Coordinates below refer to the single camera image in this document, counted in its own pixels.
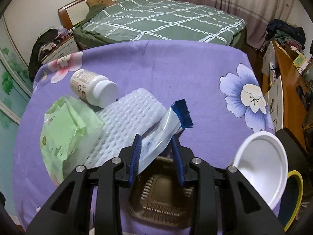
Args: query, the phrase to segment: green package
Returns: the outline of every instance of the green package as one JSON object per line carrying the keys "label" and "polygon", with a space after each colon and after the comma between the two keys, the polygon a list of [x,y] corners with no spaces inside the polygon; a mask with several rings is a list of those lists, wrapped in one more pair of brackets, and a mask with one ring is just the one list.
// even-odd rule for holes
{"label": "green package", "polygon": [[76,165],[84,163],[89,153],[81,145],[84,141],[99,138],[103,125],[87,104],[72,96],[61,97],[47,110],[40,149],[54,184],[61,184]]}

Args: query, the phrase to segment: metal screw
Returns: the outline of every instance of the metal screw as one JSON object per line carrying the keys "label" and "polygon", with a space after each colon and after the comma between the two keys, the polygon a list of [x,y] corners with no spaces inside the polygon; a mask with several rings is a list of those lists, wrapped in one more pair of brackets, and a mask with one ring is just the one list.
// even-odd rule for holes
{"label": "metal screw", "polygon": [[118,164],[118,163],[120,163],[121,161],[122,161],[122,159],[119,158],[119,157],[114,157],[114,158],[112,159],[112,162],[113,162],[114,164]]}
{"label": "metal screw", "polygon": [[191,160],[194,164],[200,164],[202,162],[202,160],[198,157],[195,157]]}
{"label": "metal screw", "polygon": [[235,173],[235,172],[237,172],[237,168],[235,166],[229,166],[228,171],[231,173]]}
{"label": "metal screw", "polygon": [[83,172],[85,170],[85,166],[84,165],[78,165],[75,170],[77,172]]}

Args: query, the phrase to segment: white bubble wrap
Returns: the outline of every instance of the white bubble wrap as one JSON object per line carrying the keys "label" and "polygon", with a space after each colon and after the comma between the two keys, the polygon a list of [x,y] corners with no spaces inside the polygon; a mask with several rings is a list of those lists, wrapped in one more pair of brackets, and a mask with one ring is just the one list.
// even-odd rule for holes
{"label": "white bubble wrap", "polygon": [[88,169],[101,166],[118,156],[122,148],[133,144],[137,133],[143,135],[165,113],[165,107],[144,88],[110,104],[97,113],[104,121],[104,134],[91,148],[84,165]]}

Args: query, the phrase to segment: brown pillow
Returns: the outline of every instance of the brown pillow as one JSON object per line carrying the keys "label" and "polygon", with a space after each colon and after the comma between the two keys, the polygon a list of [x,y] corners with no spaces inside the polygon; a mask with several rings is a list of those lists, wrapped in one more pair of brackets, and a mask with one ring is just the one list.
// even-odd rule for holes
{"label": "brown pillow", "polygon": [[87,0],[86,3],[89,8],[96,4],[106,4],[108,6],[115,4],[112,0]]}

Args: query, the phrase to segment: purple tablecloth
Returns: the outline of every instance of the purple tablecloth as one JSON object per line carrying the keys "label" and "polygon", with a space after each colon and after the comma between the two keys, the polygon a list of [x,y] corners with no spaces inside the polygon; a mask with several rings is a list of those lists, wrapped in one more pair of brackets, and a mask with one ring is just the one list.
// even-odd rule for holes
{"label": "purple tablecloth", "polygon": [[[261,108],[251,113],[251,108],[240,100],[243,85],[257,85],[257,81],[247,55],[235,48],[191,41],[136,41],[92,48],[79,57],[81,68],[116,82],[120,97],[143,87],[166,108],[186,99],[194,127],[185,130],[180,142],[212,166],[228,166],[241,143],[254,131],[273,132],[267,107],[266,114]],[[49,68],[44,65],[36,76],[39,83],[19,125],[14,150],[14,201],[23,228],[56,189],[40,152],[43,115],[58,98],[72,94],[69,81],[73,72],[51,83],[55,72]],[[189,229],[156,226],[132,217],[127,210],[128,193],[120,190],[123,231],[188,234]]]}

